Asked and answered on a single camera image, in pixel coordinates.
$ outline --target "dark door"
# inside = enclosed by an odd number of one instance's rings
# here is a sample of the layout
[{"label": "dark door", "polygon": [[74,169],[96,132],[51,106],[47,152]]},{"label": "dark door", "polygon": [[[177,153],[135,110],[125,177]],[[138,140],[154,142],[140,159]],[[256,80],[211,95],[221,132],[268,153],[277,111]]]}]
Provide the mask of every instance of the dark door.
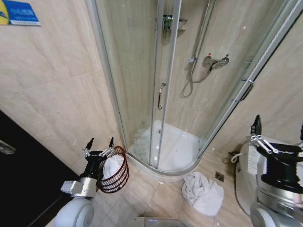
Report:
[{"label": "dark door", "polygon": [[1,222],[45,226],[70,200],[62,183],[78,176],[1,111],[0,124],[0,140],[16,149],[0,152]]}]

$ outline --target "red wire basket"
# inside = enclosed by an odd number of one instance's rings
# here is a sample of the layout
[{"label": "red wire basket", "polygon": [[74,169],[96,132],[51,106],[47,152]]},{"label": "red wire basket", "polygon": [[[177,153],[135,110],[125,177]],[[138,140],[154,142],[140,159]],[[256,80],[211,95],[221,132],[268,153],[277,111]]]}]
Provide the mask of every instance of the red wire basket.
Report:
[{"label": "red wire basket", "polygon": [[[116,172],[115,175],[111,176],[108,179],[104,179],[104,180],[100,179],[98,181],[97,187],[105,193],[114,193],[114,192],[119,191],[121,188],[124,187],[124,185],[126,185],[126,182],[129,177],[129,168],[127,165],[126,153],[125,153],[124,149],[120,146],[116,146],[114,148],[114,151],[112,151],[107,156],[107,158],[112,157],[113,155],[122,156],[124,158],[124,161],[123,161],[121,168],[118,170],[118,172]],[[100,163],[99,172],[103,172],[103,166],[105,164],[105,161]]]}]

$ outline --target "wall sign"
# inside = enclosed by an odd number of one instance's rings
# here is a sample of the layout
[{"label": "wall sign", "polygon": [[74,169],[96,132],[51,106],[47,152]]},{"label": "wall sign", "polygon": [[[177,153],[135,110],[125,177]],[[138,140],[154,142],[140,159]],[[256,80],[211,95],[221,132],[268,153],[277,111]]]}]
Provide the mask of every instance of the wall sign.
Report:
[{"label": "wall sign", "polygon": [[40,26],[40,23],[29,3],[0,0],[0,25]]}]

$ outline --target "white towel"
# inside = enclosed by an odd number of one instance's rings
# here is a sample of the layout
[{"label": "white towel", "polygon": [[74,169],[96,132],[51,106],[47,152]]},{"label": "white towel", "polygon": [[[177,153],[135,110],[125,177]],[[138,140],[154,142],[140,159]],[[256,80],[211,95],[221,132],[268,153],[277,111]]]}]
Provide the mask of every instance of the white towel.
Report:
[{"label": "white towel", "polygon": [[182,193],[193,208],[209,216],[218,213],[224,195],[221,186],[199,172],[193,172],[184,178]]},{"label": "white towel", "polygon": [[106,159],[105,164],[103,166],[103,178],[108,179],[111,176],[115,175],[121,166],[123,165],[124,158],[121,155],[113,155]]}]

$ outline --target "shower door handle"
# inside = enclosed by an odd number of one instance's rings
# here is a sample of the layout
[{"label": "shower door handle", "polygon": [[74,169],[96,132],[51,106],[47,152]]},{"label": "shower door handle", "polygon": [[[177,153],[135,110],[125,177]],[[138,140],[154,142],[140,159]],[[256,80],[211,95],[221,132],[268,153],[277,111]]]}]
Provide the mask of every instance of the shower door handle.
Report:
[{"label": "shower door handle", "polygon": [[243,101],[243,100],[246,98],[246,96],[251,92],[251,90],[252,90],[252,89],[254,88],[254,86],[255,86],[255,82],[254,82],[254,81],[249,80],[248,82],[250,83],[250,86],[249,86],[249,88],[245,91],[245,93],[242,95],[242,97],[241,97],[239,100],[234,100],[234,99],[232,99],[232,101],[235,101],[236,103],[239,103],[239,102]]},{"label": "shower door handle", "polygon": [[162,83],[161,87],[159,89],[159,97],[158,97],[158,110],[162,109],[162,106],[160,106],[160,102],[161,102],[161,94],[162,94],[162,90],[163,88],[166,86],[166,83]]}]

